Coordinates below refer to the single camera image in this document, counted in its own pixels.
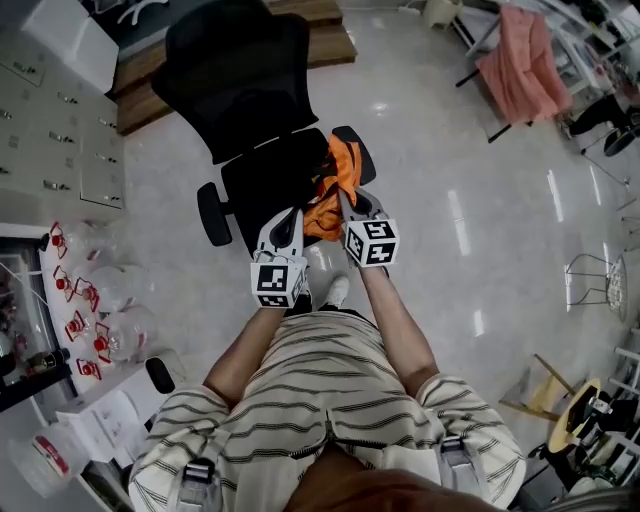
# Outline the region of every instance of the chair backrest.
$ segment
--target chair backrest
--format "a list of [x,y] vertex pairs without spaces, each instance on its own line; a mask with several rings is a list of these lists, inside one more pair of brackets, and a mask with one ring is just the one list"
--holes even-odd
[[260,0],[218,0],[173,25],[153,90],[200,134],[214,163],[315,123],[309,27]]

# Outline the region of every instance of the black office chair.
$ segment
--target black office chair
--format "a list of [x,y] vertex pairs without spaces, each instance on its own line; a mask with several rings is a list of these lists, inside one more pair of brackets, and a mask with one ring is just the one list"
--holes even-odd
[[[272,15],[260,0],[214,1],[187,14],[166,37],[167,60],[153,90],[200,134],[222,167],[229,201],[216,186],[198,191],[205,231],[215,246],[231,242],[235,214],[253,253],[262,226],[285,208],[304,208],[313,178],[335,172],[309,104],[309,27],[296,15]],[[366,147],[347,126],[334,133],[360,144],[362,179],[375,178]],[[305,245],[317,239],[305,238]]]

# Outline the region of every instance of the wooden board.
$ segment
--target wooden board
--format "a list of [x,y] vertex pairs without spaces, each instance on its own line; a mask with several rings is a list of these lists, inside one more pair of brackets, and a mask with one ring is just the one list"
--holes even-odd
[[[268,5],[272,14],[298,14],[313,28],[342,24],[335,0],[277,0]],[[118,63],[111,94],[117,97],[144,82],[166,60],[164,40]]]
[[[311,30],[309,68],[355,62],[358,52],[342,25],[330,25]],[[118,133],[129,135],[172,111],[155,95],[149,81],[129,89],[118,98]]]

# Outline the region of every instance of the white sneaker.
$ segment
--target white sneaker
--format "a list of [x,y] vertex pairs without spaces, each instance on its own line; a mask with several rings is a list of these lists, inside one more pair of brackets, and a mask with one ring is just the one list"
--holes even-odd
[[345,275],[337,276],[329,286],[327,298],[324,300],[325,305],[335,306],[338,309],[342,307],[342,303],[349,293],[349,278]]

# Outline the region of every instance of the black chair leg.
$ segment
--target black chair leg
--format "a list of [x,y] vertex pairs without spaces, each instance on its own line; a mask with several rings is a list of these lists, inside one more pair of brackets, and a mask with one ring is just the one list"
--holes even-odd
[[479,69],[476,69],[473,73],[471,73],[469,76],[463,78],[462,80],[460,80],[458,83],[456,83],[456,87],[461,87],[464,84],[466,84],[469,80],[471,80],[474,76],[476,76],[478,73],[480,73]]
[[489,137],[489,144],[491,144],[494,140],[496,140],[498,137],[500,137],[500,135],[502,135],[504,132],[506,132],[509,128],[511,128],[511,125],[508,124],[507,126],[505,126],[504,128],[502,128],[498,133],[494,133],[491,137]]

